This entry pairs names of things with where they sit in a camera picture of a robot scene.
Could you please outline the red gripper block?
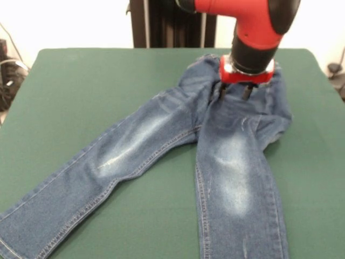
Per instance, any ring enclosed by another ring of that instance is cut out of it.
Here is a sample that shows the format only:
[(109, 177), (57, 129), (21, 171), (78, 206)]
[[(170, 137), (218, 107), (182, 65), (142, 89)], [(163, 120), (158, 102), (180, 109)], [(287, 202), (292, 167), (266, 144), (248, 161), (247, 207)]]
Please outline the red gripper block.
[(268, 83), (274, 74), (274, 59), (272, 59), (263, 72), (259, 74), (248, 74), (239, 71), (233, 66), (230, 55), (223, 55), (220, 58), (219, 75), (221, 86), (219, 89), (219, 99), (224, 100), (228, 84), (247, 83), (243, 93), (243, 100), (248, 100), (253, 91), (253, 84)]

